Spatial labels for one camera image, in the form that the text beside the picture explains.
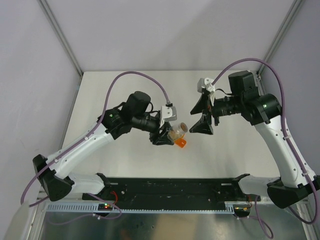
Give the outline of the clear pill bottle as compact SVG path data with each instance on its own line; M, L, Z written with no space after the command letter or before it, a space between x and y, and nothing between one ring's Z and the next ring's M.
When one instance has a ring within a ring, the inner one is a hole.
M180 123L179 123L172 126L172 130L168 133L168 137L174 141L178 137L181 137L182 135L185 135L185 134L186 132L181 131Z

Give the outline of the orange pill organizer box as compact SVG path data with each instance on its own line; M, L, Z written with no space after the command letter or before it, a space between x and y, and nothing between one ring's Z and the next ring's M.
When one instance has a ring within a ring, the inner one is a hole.
M180 148L184 148L187 144L187 141L184 139L185 135L182 135L174 140L174 144Z

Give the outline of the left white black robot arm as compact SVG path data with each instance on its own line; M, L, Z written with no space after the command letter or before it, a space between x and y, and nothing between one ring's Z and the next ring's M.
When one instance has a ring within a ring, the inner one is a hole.
M173 104L162 106L160 110L148 111L151 97L136 91L125 102L106 110L98 117L87 133L69 146L47 157L39 154L33 160L35 172L48 198L59 201L69 194L80 193L86 200L93 196L107 199L111 194L111 184L102 173L83 175L73 173L74 168L96 150L127 134L131 129L149 133L153 145L173 145L168 133L171 122L177 119Z

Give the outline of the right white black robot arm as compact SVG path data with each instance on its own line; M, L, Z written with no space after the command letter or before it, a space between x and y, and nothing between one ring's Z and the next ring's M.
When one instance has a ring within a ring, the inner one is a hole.
M298 164L290 145L295 145L287 124L282 124L282 107L278 99L268 93L261 95L252 72L244 70L228 76L230 96L216 98L217 88L211 78L197 83L200 99L191 115L201 114L190 133L213 135L213 126L220 117L240 114L265 141L277 165L277 178L254 177L247 174L231 187L232 197L238 201L248 195L268 196L280 209L288 208L320 189L320 177L303 159Z

